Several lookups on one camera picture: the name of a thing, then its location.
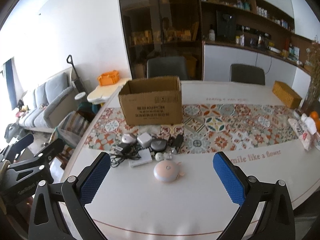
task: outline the pink round device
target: pink round device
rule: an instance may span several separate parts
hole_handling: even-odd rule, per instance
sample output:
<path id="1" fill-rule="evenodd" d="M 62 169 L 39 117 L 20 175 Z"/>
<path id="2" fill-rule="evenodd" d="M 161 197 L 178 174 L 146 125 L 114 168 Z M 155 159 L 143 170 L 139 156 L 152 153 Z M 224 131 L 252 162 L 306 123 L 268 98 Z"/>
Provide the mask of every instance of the pink round device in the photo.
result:
<path id="1" fill-rule="evenodd" d="M 169 160 L 160 161 L 153 170 L 153 174 L 156 179 L 162 182 L 174 181 L 178 177 L 179 173 L 180 165 Z"/>

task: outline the table runner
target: table runner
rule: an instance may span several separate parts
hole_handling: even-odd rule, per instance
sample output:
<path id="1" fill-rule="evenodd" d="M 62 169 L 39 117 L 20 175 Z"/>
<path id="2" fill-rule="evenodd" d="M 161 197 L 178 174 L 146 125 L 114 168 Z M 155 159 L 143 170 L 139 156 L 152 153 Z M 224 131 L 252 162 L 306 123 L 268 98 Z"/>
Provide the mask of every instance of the table runner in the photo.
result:
<path id="1" fill-rule="evenodd" d="M 110 151 L 121 142 L 122 134 L 144 132 L 164 139 L 184 134 L 181 154 L 250 149 L 298 139 L 288 123 L 288 118 L 294 118 L 292 110 L 285 106 L 193 104 L 183 105 L 182 111 L 181 124 L 130 126 L 121 108 L 106 108 L 85 147 Z"/>

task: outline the white cabinet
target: white cabinet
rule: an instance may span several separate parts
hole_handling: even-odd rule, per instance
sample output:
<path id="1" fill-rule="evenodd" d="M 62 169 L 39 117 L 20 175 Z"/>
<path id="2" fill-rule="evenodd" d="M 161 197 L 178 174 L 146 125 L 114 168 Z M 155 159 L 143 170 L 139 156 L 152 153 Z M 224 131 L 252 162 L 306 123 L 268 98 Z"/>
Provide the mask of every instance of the white cabinet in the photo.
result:
<path id="1" fill-rule="evenodd" d="M 311 78 L 310 78 L 310 75 L 305 73 L 303 70 L 299 69 L 298 67 L 296 69 L 297 70 L 294 76 L 292 89 L 296 91 L 299 96 L 302 97 L 301 104 L 300 104 L 300 106 L 302 106 L 302 103 L 308 92 Z"/>
<path id="2" fill-rule="evenodd" d="M 271 68 L 266 74 L 266 86 L 273 87 L 275 81 L 281 81 L 292 87 L 297 67 L 283 60 L 271 58 Z"/>
<path id="3" fill-rule="evenodd" d="M 237 49 L 237 63 L 238 64 L 246 64 L 255 66 L 257 59 L 257 53 L 243 50 L 243 49 Z"/>
<path id="4" fill-rule="evenodd" d="M 271 57 L 258 53 L 257 64 L 253 64 L 253 66 L 257 66 L 263 69 L 264 73 L 269 71 L 271 65 Z"/>
<path id="5" fill-rule="evenodd" d="M 204 46 L 204 81 L 228 82 L 230 66 L 237 63 L 238 49 L 214 45 Z"/>
<path id="6" fill-rule="evenodd" d="M 297 78 L 295 84 L 298 87 L 298 81 L 301 78 L 305 79 L 305 73 L 303 71 L 303 73 L 299 72 L 298 75 L 296 74 L 296 66 L 276 58 L 271 58 L 271 56 L 244 49 L 207 44 L 204 46 L 204 81 L 230 81 L 231 64 L 256 65 L 257 67 L 262 68 L 265 73 L 267 87 L 273 87 L 276 80 L 285 82 L 291 87 L 293 80 L 295 80 L 295 76 Z M 302 89 L 302 97 L 305 97 L 304 91 L 306 89 Z"/>

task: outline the small white ball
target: small white ball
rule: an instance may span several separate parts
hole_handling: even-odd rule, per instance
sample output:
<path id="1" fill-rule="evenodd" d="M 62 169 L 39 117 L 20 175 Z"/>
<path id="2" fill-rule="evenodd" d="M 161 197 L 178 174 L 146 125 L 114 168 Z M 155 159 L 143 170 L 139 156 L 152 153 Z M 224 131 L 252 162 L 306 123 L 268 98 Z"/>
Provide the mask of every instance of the small white ball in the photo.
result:
<path id="1" fill-rule="evenodd" d="M 165 160 L 172 160 L 172 155 L 169 154 L 169 153 L 163 153 L 163 158 L 164 158 Z"/>
<path id="2" fill-rule="evenodd" d="M 163 160 L 164 160 L 163 153 L 157 153 L 156 154 L 156 161 L 160 162 L 160 161 L 163 161 Z"/>

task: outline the dark glass door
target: dark glass door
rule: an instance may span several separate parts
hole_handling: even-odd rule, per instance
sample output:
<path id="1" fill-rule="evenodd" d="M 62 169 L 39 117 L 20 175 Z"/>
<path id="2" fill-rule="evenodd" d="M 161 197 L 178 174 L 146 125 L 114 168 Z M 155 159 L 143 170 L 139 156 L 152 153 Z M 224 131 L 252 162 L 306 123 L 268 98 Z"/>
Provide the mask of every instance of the dark glass door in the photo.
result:
<path id="1" fill-rule="evenodd" d="M 148 59 L 184 56 L 192 79 L 201 79 L 199 0 L 119 0 L 133 78 L 146 77 Z"/>
<path id="2" fill-rule="evenodd" d="M 147 60 L 161 55 L 158 0 L 119 0 L 133 78 L 146 76 Z"/>

